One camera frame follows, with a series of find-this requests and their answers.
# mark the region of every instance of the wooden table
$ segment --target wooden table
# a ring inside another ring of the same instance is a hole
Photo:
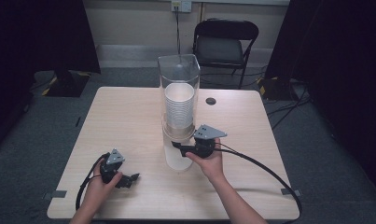
[[[215,105],[205,99],[213,97]],[[193,163],[183,172],[171,169],[163,149],[160,89],[102,87],[91,105],[57,190],[50,218],[71,218],[79,186],[94,162],[113,148],[126,158],[125,175],[140,173],[130,189],[115,189],[95,218],[229,219],[212,185]],[[199,90],[196,125],[228,134],[221,142],[250,156],[289,184],[266,112],[256,91]],[[264,218],[293,219],[299,210],[283,186],[253,163],[224,153],[229,182]]]

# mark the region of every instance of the white wall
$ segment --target white wall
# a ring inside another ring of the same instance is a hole
[[[171,3],[163,1],[84,1],[97,45],[176,46],[176,20]],[[254,49],[272,49],[287,6],[203,4],[204,18],[247,20],[259,28]],[[194,27],[200,20],[201,3],[191,13],[179,14],[181,51],[191,51]]]

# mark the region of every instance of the chair backrest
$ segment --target chair backrest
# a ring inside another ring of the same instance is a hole
[[[218,38],[254,40],[258,37],[259,29],[251,21],[236,21],[228,19],[208,19],[200,22],[194,30],[194,39],[205,35]]]

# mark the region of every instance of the gray carpet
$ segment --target gray carpet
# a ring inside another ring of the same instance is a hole
[[[260,71],[252,68],[247,74]],[[35,85],[46,83],[51,77],[52,72],[37,73]],[[248,76],[244,83],[257,77]],[[234,89],[238,80],[237,75],[204,75],[202,88]],[[0,223],[67,223],[47,217],[49,201],[42,197],[56,189],[95,92],[102,86],[158,87],[158,70],[104,68],[101,75],[91,77],[80,98],[44,97],[41,92],[46,86],[34,89],[29,111],[0,145]],[[302,94],[303,88],[296,85],[297,93]],[[272,112],[291,102],[263,103]],[[271,124],[275,125],[286,112],[271,115]],[[313,104],[308,103],[294,109],[274,129],[292,187],[303,193],[303,214],[296,223],[376,223],[376,189],[332,138],[328,127]]]

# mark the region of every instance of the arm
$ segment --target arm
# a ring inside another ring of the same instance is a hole
[[[216,147],[220,148],[218,138],[216,139]],[[219,195],[232,223],[267,223],[266,220],[237,193],[226,179],[223,174],[222,152],[214,151],[211,156],[205,159],[188,152],[187,157],[200,165],[202,172],[207,176]]]
[[[96,177],[89,182],[83,203],[72,217],[71,224],[90,223],[101,204],[105,202],[112,189],[120,181],[122,172],[118,172],[108,184],[103,182],[100,174],[100,165],[103,160],[100,160],[94,168],[93,176]]]

